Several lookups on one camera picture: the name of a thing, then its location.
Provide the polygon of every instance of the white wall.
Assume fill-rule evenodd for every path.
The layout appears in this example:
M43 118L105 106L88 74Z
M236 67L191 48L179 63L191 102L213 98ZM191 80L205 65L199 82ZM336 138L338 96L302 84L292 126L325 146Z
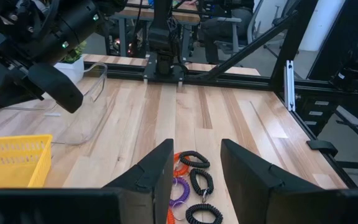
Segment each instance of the white wall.
M254 7L254 10L255 10L255 8L258 5L260 0L254 0L254 1L255 1L255 7ZM266 30L269 30L270 28L272 28L272 21L274 19L274 15L276 12L275 6L280 6L280 8L278 9L278 17L280 17L286 2L287 2L287 0L264 0L263 1L262 6L259 10L259 13L257 14L256 24L255 24L256 26L258 26L259 21L261 22L260 30L259 30L259 32L261 34L266 32Z
M319 0L303 36L300 50L317 51L331 30L345 0Z

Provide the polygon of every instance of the orange coiled keychain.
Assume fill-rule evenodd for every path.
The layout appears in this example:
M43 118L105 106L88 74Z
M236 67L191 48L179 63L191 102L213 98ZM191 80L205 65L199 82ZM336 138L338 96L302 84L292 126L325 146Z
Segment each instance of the orange coiled keychain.
M171 208L168 208L167 223L168 224L175 224L175 218L173 217L173 213L172 213Z
M173 156L174 163L179 160L180 154L181 154L181 152L178 152ZM180 170L175 170L175 169L173 170L173 176L174 177L183 176L187 173L188 169L189 169L189 166L184 164Z

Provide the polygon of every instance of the black coiled keychain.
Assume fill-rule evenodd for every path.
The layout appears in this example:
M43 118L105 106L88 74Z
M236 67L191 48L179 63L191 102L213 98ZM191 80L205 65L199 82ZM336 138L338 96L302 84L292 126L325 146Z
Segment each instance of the black coiled keychain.
M202 175L206 179L206 183L208 185L207 189L202 190L201 187L198 185L196 178L197 174ZM194 168L190 171L190 182L194 188L194 191L199 196L203 197L203 203L205 203L207 196L212 194L212 192L214 191L214 182L211 175L204 170Z
M200 222L195 217L193 217L193 214L198 211L209 211L212 214L214 214L216 218L215 221L212 222L212 224L221 224L223 221L223 215L217 208L215 208L210 204L203 203L203 204L193 205L186 211L186 220L190 224L211 224L211 223Z
M189 161L188 159L186 159L186 156L194 156L197 157L199 160L203 161L203 162L193 162L193 161ZM196 151L186 151L186 152L182 152L180 154L180 162L182 162L183 164L186 164L188 166L191 167L197 167L197 168L208 168L211 164L209 163L209 161L202 156L200 153L196 152Z

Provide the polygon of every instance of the yellow plastic basket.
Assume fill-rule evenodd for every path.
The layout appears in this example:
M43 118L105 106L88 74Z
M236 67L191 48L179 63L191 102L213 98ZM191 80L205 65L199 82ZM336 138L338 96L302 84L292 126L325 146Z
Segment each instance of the yellow plastic basket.
M0 188L42 187L51 164L52 135L0 138Z

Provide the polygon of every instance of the white pot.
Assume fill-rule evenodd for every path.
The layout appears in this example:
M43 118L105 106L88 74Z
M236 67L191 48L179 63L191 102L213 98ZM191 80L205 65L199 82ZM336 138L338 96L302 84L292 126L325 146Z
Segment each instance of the white pot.
M74 84L77 84L84 76L84 56L72 64L57 63L55 68L64 73Z

